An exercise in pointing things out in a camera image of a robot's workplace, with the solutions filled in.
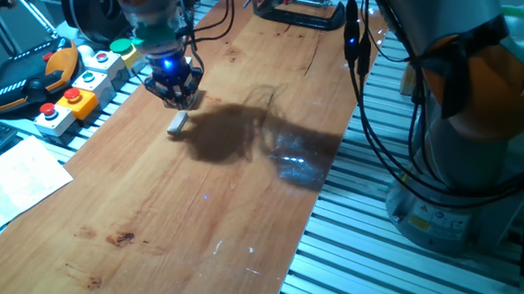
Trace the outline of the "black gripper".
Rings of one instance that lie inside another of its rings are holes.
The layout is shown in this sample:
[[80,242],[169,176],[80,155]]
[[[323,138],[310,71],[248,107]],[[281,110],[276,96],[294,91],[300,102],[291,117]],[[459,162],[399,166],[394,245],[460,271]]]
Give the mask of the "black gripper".
[[165,108],[190,111],[197,106],[197,88],[204,72],[191,65],[190,57],[179,50],[168,56],[148,55],[145,59],[152,72],[144,86],[163,101]]

